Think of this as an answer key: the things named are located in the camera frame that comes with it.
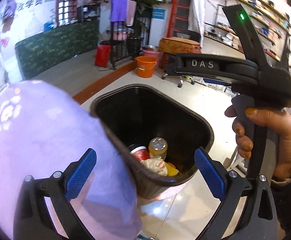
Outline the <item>person's right hand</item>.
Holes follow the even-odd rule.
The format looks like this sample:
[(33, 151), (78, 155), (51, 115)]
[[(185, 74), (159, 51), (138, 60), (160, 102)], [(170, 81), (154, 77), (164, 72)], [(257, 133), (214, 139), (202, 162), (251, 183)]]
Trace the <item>person's right hand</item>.
[[(291, 115), (274, 109), (248, 107), (245, 110), (246, 117), (261, 127), (267, 127), (279, 135), (278, 162), (274, 170), (274, 177), (278, 181), (285, 181), (291, 178)], [(229, 106), (225, 116), (234, 118), (237, 116), (234, 106)], [(245, 128), (236, 118), (232, 125), (236, 133), (238, 153), (245, 159), (250, 159), (254, 144), (246, 136)]]

